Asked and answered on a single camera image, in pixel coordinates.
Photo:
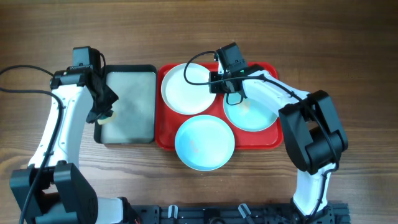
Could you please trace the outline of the light blue front plate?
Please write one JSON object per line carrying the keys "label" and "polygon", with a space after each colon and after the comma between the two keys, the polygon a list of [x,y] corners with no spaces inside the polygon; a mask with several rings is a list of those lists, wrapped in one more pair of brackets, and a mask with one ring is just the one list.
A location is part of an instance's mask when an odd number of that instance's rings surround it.
{"label": "light blue front plate", "polygon": [[175,136],[175,150],[189,168],[203,172],[219,169],[232,157],[235,138],[220,118],[198,115],[187,119]]}

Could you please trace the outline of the green yellow sponge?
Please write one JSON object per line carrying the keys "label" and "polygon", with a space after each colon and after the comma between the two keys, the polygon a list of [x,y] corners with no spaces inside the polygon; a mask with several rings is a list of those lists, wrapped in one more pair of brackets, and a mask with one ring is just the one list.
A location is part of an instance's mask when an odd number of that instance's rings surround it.
{"label": "green yellow sponge", "polygon": [[114,118],[116,117],[116,113],[114,111],[109,111],[105,114],[102,114],[98,119],[97,119],[97,123],[99,125],[104,125],[106,123],[109,123],[110,121],[112,121]]}

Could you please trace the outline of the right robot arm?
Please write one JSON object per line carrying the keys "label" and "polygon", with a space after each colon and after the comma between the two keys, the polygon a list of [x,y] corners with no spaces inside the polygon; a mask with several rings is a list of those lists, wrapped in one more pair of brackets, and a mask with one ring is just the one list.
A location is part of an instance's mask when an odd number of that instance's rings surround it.
{"label": "right robot arm", "polygon": [[318,218],[327,205],[331,173],[348,148],[331,96],[292,88],[258,64],[233,73],[210,72],[209,81],[212,93],[239,93],[278,115],[287,154],[298,169],[293,203],[305,221]]}

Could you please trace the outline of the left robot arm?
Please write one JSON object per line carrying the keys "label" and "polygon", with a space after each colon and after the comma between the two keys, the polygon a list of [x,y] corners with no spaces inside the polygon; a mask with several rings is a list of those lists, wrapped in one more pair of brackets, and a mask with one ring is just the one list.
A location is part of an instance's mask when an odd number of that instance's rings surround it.
{"label": "left robot arm", "polygon": [[140,223],[126,198],[98,197],[78,168],[85,123],[109,116],[117,95],[90,68],[58,71],[50,88],[40,145],[27,168],[10,179],[20,223]]}

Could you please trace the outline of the white round plate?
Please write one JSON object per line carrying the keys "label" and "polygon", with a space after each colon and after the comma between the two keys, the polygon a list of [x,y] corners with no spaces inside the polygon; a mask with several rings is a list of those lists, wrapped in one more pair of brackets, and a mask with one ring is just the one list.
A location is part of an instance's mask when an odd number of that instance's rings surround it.
{"label": "white round plate", "polygon": [[198,114],[208,109],[216,98],[208,85],[191,85],[184,79],[186,64],[171,68],[162,80],[161,95],[165,104],[183,115]]}

